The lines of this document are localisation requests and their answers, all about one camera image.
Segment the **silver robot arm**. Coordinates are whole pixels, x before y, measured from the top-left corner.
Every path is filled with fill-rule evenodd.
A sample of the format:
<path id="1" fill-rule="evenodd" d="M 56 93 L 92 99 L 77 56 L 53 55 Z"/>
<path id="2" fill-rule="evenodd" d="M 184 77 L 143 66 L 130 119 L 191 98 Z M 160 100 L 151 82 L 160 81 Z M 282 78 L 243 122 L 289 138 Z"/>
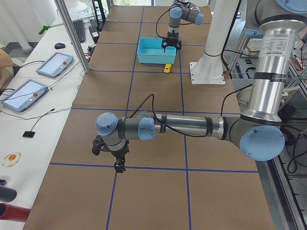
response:
<path id="1" fill-rule="evenodd" d="M 130 117 L 100 114 L 92 153 L 111 153 L 115 171 L 125 171 L 130 140 L 151 140 L 156 132 L 175 132 L 193 138 L 215 137 L 238 147 L 255 161 L 269 161 L 284 149 L 278 110 L 295 36 L 307 25 L 304 0 L 249 0 L 246 29 L 261 31 L 262 43 L 248 106 L 239 117 L 196 117 L 158 114 L 136 109 Z"/>
<path id="2" fill-rule="evenodd" d="M 189 0 L 174 0 L 165 13 L 169 15 L 169 23 L 167 36 L 159 36 L 162 38 L 161 48 L 165 51 L 167 47 L 174 47 L 176 51 L 179 51 L 181 50 L 181 40 L 179 39 L 181 20 L 188 22 L 188 24 L 201 25 L 204 14 L 198 6 Z"/>

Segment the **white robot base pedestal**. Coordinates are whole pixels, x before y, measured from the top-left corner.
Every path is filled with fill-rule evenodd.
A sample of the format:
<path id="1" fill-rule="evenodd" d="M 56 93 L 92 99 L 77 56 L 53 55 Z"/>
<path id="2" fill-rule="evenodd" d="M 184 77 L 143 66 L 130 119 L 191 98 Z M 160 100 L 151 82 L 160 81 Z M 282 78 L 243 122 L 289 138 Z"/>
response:
<path id="1" fill-rule="evenodd" d="M 239 0 L 216 2 L 204 54 L 198 62 L 189 64 L 192 84 L 225 84 L 222 52 L 238 7 Z"/>

